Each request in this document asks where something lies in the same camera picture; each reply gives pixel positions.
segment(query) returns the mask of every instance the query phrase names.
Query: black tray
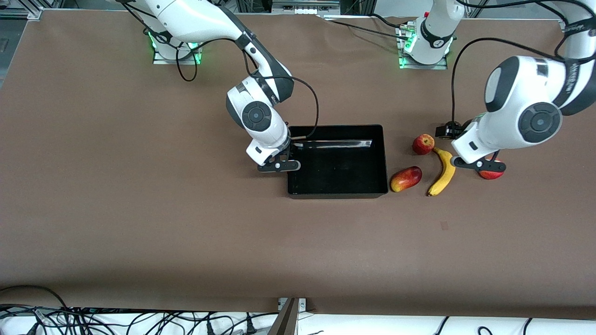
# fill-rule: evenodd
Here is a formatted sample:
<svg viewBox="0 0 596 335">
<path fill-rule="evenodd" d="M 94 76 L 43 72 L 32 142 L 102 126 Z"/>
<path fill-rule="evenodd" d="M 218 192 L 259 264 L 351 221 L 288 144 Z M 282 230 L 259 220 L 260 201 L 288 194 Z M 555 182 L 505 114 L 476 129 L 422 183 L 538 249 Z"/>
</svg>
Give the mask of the black tray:
<svg viewBox="0 0 596 335">
<path fill-rule="evenodd" d="M 293 137 L 312 127 L 292 126 Z M 300 170 L 288 172 L 292 198 L 378 198 L 387 193 L 387 166 L 381 125 L 319 126 L 306 140 L 290 144 Z"/>
</svg>

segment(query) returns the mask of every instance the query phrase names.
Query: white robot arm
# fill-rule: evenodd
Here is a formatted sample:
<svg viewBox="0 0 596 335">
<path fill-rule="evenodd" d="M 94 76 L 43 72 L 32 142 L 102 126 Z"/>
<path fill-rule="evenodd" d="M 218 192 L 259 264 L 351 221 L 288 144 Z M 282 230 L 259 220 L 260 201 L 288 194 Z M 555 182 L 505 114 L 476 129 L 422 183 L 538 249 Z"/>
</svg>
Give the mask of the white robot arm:
<svg viewBox="0 0 596 335">
<path fill-rule="evenodd" d="M 434 0 L 428 15 L 414 21 L 415 38 L 404 51 L 421 64 L 435 64 L 447 53 L 465 8 L 455 0 Z"/>
<path fill-rule="evenodd" d="M 226 109 L 236 124 L 253 138 L 247 154 L 262 172 L 298 170 L 299 162 L 278 157 L 290 143 L 288 128 L 274 105 L 292 95 L 294 80 L 255 35 L 229 10 L 207 0 L 117 0 L 125 7 L 133 3 L 153 33 L 162 56 L 175 57 L 182 43 L 204 43 L 215 39 L 234 41 L 257 64 L 257 70 L 228 91 Z"/>
<path fill-rule="evenodd" d="M 596 0 L 582 2 L 592 11 L 596 8 Z M 516 56 L 491 73 L 485 88 L 487 112 L 466 122 L 452 141 L 461 156 L 452 161 L 456 167 L 504 170 L 502 163 L 487 164 L 493 161 L 485 156 L 548 141 L 561 128 L 563 116 L 596 101 L 596 67 L 594 60 L 586 59 L 596 52 L 596 19 L 574 4 L 558 7 L 569 21 L 563 59 Z M 446 135 L 439 128 L 437 136 Z M 457 129 L 447 132 L 454 134 Z"/>
</svg>

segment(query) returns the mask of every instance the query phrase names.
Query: yellow banana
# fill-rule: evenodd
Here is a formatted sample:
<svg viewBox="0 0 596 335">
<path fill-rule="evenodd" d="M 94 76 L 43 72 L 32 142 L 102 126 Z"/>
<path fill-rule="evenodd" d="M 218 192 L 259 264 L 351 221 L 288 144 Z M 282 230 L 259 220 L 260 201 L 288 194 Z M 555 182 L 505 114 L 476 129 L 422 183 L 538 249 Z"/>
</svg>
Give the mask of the yellow banana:
<svg viewBox="0 0 596 335">
<path fill-rule="evenodd" d="M 439 179 L 437 179 L 437 181 L 431 185 L 428 192 L 426 193 L 426 195 L 429 197 L 434 197 L 441 193 L 445 187 L 447 187 L 455 173 L 455 166 L 451 165 L 451 157 L 453 157 L 453 155 L 437 147 L 433 148 L 433 151 L 439 156 L 439 159 L 441 159 L 441 164 L 443 164 L 443 172 L 441 173 Z"/>
</svg>

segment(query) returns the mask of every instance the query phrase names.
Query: red apple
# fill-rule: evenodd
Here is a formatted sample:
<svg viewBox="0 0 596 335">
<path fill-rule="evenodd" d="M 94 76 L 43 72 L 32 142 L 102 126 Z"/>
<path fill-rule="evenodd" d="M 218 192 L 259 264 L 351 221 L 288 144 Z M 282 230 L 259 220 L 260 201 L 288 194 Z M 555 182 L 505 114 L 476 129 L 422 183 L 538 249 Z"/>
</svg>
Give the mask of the red apple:
<svg viewBox="0 0 596 335">
<path fill-rule="evenodd" d="M 422 179 L 422 170 L 418 166 L 410 166 L 391 177 L 391 190 L 393 192 L 403 191 L 416 185 L 420 179 Z"/>
<path fill-rule="evenodd" d="M 503 175 L 503 173 L 505 172 L 493 172 L 493 171 L 480 171 L 478 172 L 478 174 L 484 178 L 484 179 L 488 179 L 488 180 L 493 180 L 493 179 L 497 179 L 500 176 Z"/>
<path fill-rule="evenodd" d="M 422 134 L 412 143 L 412 149 L 419 155 L 426 155 L 434 148 L 434 138 L 429 134 Z"/>
</svg>

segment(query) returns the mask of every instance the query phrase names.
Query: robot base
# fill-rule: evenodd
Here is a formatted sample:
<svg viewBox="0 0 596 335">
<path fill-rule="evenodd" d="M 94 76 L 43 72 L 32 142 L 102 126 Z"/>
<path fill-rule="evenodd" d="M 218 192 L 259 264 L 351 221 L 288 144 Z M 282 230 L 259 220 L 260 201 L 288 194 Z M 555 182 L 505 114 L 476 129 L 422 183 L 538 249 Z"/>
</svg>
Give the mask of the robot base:
<svg viewBox="0 0 596 335">
<path fill-rule="evenodd" d="M 398 36 L 406 36 L 411 38 L 414 31 L 414 21 L 409 21 L 407 24 L 403 24 L 400 28 L 395 29 L 395 33 Z M 403 50 L 409 41 L 397 39 L 398 42 L 398 57 L 399 57 L 399 68 L 400 69 L 417 69 L 417 70 L 447 70 L 447 57 L 443 56 L 441 60 L 436 64 L 420 64 L 415 61 L 412 56 Z"/>
<path fill-rule="evenodd" d="M 194 60 L 192 57 L 190 57 L 190 54 L 187 55 L 186 57 L 178 60 L 178 63 L 180 65 L 194 65 L 194 62 L 196 61 L 197 64 L 201 64 L 201 55 L 202 52 L 199 51 L 195 51 L 193 53 L 194 56 Z M 169 60 L 169 59 L 165 59 L 162 57 L 162 55 L 160 55 L 159 52 L 157 51 L 153 51 L 153 64 L 168 64 L 168 65 L 175 65 L 176 64 L 176 60 Z"/>
<path fill-rule="evenodd" d="M 175 65 L 176 64 L 176 60 L 164 58 L 164 56 L 162 56 L 159 53 L 159 51 L 157 51 L 155 42 L 153 41 L 151 36 L 149 36 L 149 43 L 151 44 L 151 47 L 153 49 L 153 64 L 166 64 L 166 65 Z M 195 48 L 196 44 L 189 44 L 189 46 Z M 195 65 L 195 62 L 197 65 L 201 64 L 201 56 L 202 55 L 203 55 L 203 48 L 200 48 L 193 52 L 194 59 L 190 56 L 190 54 L 188 54 L 188 55 L 180 58 L 178 60 L 178 64 L 180 64 L 180 65 Z"/>
</svg>

